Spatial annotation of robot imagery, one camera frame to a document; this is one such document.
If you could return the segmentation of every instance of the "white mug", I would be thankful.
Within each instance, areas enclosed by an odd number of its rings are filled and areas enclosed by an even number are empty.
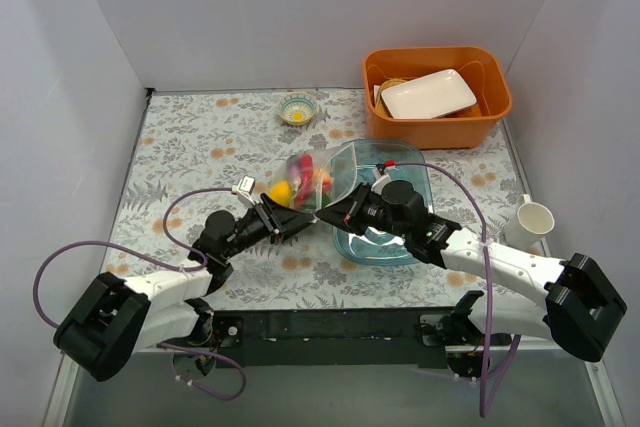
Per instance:
[[[555,223],[549,209],[523,194],[516,203],[515,215],[504,228],[504,237],[511,247],[525,250],[551,232]]]

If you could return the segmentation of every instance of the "yellow bowl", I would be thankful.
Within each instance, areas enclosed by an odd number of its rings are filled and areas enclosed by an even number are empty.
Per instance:
[[[278,104],[278,115],[290,125],[304,125],[317,113],[316,99],[306,92],[291,92]]]

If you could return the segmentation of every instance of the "white clip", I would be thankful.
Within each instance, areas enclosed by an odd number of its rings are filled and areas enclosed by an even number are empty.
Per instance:
[[[242,205],[247,209],[250,209],[256,205],[251,198],[251,194],[253,194],[255,186],[256,180],[253,177],[245,175],[240,182],[238,182],[238,185],[231,188],[231,193],[238,197]]]
[[[187,267],[197,267],[201,266],[200,262],[189,260],[188,258],[184,259],[182,262],[178,264],[178,272],[184,275],[185,280],[188,282],[189,279],[193,277],[193,273],[190,270],[187,270]]]
[[[491,247],[491,244],[493,244],[493,239],[492,238],[488,238],[486,242],[483,242],[482,239],[480,237],[478,237],[478,247],[480,247],[480,252],[482,252],[482,250],[486,247],[487,249],[489,247]]]
[[[389,182],[391,182],[391,177],[389,177],[389,174],[381,175],[371,186],[371,191],[375,192],[376,194],[381,194],[382,189],[384,189],[384,186]]]

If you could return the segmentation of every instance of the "table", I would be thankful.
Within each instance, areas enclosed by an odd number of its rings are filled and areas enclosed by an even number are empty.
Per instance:
[[[310,92],[321,111],[302,128],[276,117],[282,92],[154,95],[112,240],[178,263],[185,253],[164,237],[161,226],[171,199],[205,186],[231,185],[247,174],[264,190],[289,155],[366,136],[362,91]],[[498,125],[477,149],[423,154],[469,187],[489,221],[491,236],[499,238],[523,190],[504,126]],[[429,177],[436,213],[479,231],[463,194],[442,175],[430,172]],[[236,214],[244,210],[230,195],[203,195],[178,206],[170,228],[192,242],[206,216],[219,208]],[[207,301],[218,310],[451,306],[467,290],[485,287],[474,276],[424,264],[355,265],[343,259],[329,239],[328,226],[316,225],[292,245],[263,244],[234,257],[236,272]],[[534,248],[533,253],[541,253],[541,246]],[[105,268],[121,276],[154,270],[118,252],[108,255]],[[501,287],[496,294],[516,295]],[[54,399],[70,398],[71,403],[66,417],[64,411],[52,417],[64,418],[69,426],[619,425],[601,365],[587,369],[560,350],[522,350],[487,420],[477,416],[477,387],[425,378],[415,366],[249,367],[249,389],[240,399],[221,403],[176,383],[169,356],[159,353],[135,355],[109,382],[97,383],[83,371],[75,385],[59,379]],[[65,365],[69,362],[63,362],[62,372]],[[231,391],[236,376],[216,370],[205,382]]]
[[[172,199],[206,186],[231,186],[244,175],[256,178],[257,192],[292,154],[366,137],[362,90],[316,90],[320,111],[303,127],[276,115],[282,92],[154,95],[113,231],[115,242],[178,263],[185,252],[162,232],[162,216]],[[498,238],[512,215],[522,183],[500,125],[477,149],[425,151],[429,162],[466,184]],[[429,172],[435,212],[479,232],[479,221],[464,194],[449,179]],[[192,243],[208,214],[244,212],[229,194],[201,195],[174,209],[169,227]],[[331,227],[317,224],[289,245],[262,243],[231,259],[235,273],[206,300],[214,309],[314,309],[452,306],[482,279],[424,264],[361,266],[333,247]],[[121,276],[155,270],[113,252],[107,270]],[[496,295],[515,295],[502,287]]]

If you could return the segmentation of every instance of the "plastic bag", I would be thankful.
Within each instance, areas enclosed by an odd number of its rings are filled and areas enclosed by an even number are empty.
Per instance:
[[[355,148],[350,142],[292,155],[274,173],[267,195],[285,207],[315,213],[349,195],[356,180]]]

